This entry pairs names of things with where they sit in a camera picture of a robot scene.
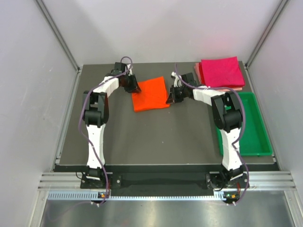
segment green plastic bin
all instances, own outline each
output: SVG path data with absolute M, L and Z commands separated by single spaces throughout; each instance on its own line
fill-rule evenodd
M 268 135 L 258 108 L 255 95 L 251 92 L 239 92 L 246 114 L 246 129 L 240 140 L 242 156 L 269 156 L 273 153 Z M 220 154 L 223 155 L 222 136 L 216 128 Z

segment stack of cloth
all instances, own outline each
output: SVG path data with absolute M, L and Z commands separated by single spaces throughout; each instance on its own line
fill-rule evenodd
M 208 87 L 231 87 L 241 91 L 245 86 L 237 57 L 201 60 L 195 64 L 195 71 L 200 83 Z

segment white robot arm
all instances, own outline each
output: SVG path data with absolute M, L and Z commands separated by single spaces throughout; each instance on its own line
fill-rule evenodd
M 234 94 L 211 90 L 206 86 L 192 89 L 183 85 L 175 72 L 172 72 L 171 77 L 175 81 L 174 85 L 170 88 L 167 103 L 182 102 L 185 97 L 189 97 L 210 105 L 213 109 L 214 122 L 220 129 L 223 140 L 223 178 L 225 181 L 232 181 L 243 176 L 242 162 L 232 145 L 239 137 L 242 122 L 241 110 L 238 106 L 235 106 L 238 100 Z M 196 87 L 192 73 L 182 75 L 182 79 Z M 231 106 L 233 109 L 226 110 L 226 105 Z M 235 143 L 234 146 L 239 151 L 239 142 Z
M 193 94 L 194 94 L 194 100 L 197 101 L 202 101 L 208 105 L 212 105 L 211 97 L 214 96 L 220 96 L 225 94 L 225 92 L 222 91 L 215 91 L 215 90 L 208 90 L 207 87 L 201 86 L 201 88 L 205 88 L 205 90 L 201 89 L 193 89 Z M 239 137 L 240 134 L 239 128 L 235 128 L 230 130 L 230 132 L 227 132 L 223 129 L 220 129 L 220 133 L 222 136 L 222 141 L 223 141 L 223 160 L 222 160 L 222 165 L 227 169 L 227 170 L 233 170 L 233 169 L 238 169 L 242 165 L 242 162 L 239 159 L 239 156 L 237 154 L 237 151 L 234 149 L 232 146 L 232 143 Z M 234 144 L 239 151 L 239 142 Z M 237 177 L 242 176 L 242 174 L 236 175 L 232 179 L 235 179 Z
M 107 81 L 110 79 L 110 77 L 105 77 L 103 81 Z M 119 79 L 114 78 L 103 84 L 102 86 L 96 88 L 94 90 L 95 93 L 107 93 L 107 97 L 109 97 L 114 90 L 119 88 Z M 103 165 L 105 165 L 105 159 L 103 155 L 103 134 L 104 134 L 104 129 L 105 129 L 106 124 L 101 125 L 98 127 L 97 125 L 86 125 L 87 132 L 89 134 L 89 140 L 92 141 L 94 144 L 96 153 L 98 154 L 101 162 Z M 101 164 L 97 160 L 93 148 L 91 144 L 89 144 L 89 159 L 87 161 L 87 165 L 90 168 L 95 168 L 97 169 L 98 167 L 101 168 Z
M 115 69 L 112 70 L 111 73 L 102 81 L 102 83 L 106 83 L 93 90 L 85 106 L 83 120 L 88 131 L 89 140 L 93 143 L 102 165 L 105 165 L 103 154 L 103 134 L 109 118 L 108 97 L 119 87 L 124 87 L 125 91 L 128 93 L 141 92 L 136 77 L 132 73 L 131 69 L 127 74 L 114 78 L 115 75 L 125 72 L 129 67 L 130 65 L 116 62 Z M 83 100 L 86 99 L 88 93 L 88 91 L 84 92 Z M 89 173 L 86 175 L 86 178 L 100 180 L 102 166 L 90 143 L 87 166 L 89 168 Z

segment dark gray table surface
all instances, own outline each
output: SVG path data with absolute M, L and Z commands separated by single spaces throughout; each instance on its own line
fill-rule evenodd
M 61 165 L 86 165 L 88 143 L 78 132 L 82 94 L 99 84 L 113 64 L 84 65 L 62 150 Z M 180 74 L 194 72 L 193 62 L 178 64 Z M 251 91 L 240 62 L 246 86 Z M 164 76 L 167 91 L 174 63 L 136 63 L 138 81 Z M 109 98 L 109 120 L 104 132 L 107 165 L 220 164 L 218 139 L 211 107 L 187 98 L 166 109 L 135 113 L 131 94 L 117 89 Z M 273 163 L 268 157 L 245 157 L 249 164 Z

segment gray wall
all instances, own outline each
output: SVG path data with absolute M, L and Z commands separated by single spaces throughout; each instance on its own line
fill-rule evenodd
M 33 0 L 0 1 L 0 226 L 25 226 L 76 73 Z
M 303 200 L 303 1 L 292 0 L 250 71 L 276 147 Z
M 78 64 L 246 61 L 280 0 L 44 0 Z

